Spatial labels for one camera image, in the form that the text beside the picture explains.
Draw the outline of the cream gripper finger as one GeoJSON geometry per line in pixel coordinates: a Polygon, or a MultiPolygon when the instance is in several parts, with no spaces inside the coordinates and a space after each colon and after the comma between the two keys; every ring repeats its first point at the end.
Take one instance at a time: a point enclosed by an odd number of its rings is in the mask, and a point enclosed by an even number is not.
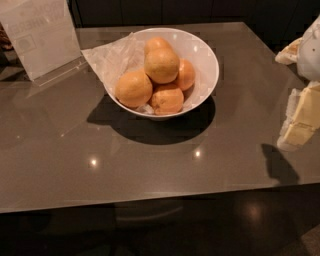
{"type": "Polygon", "coordinates": [[[303,90],[291,91],[277,147],[295,151],[305,145],[319,128],[320,82],[311,81],[303,90]]]}
{"type": "Polygon", "coordinates": [[[290,65],[297,62],[298,49],[302,38],[298,38],[291,42],[289,45],[284,47],[275,57],[275,61],[284,64],[290,65]]]}

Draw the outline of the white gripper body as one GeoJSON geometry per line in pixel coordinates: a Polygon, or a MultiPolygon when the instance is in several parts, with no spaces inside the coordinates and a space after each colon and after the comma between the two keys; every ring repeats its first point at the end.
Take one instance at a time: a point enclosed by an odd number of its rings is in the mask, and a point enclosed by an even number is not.
{"type": "Polygon", "coordinates": [[[297,71],[310,81],[320,80],[320,15],[302,36],[298,47],[297,71]]]}

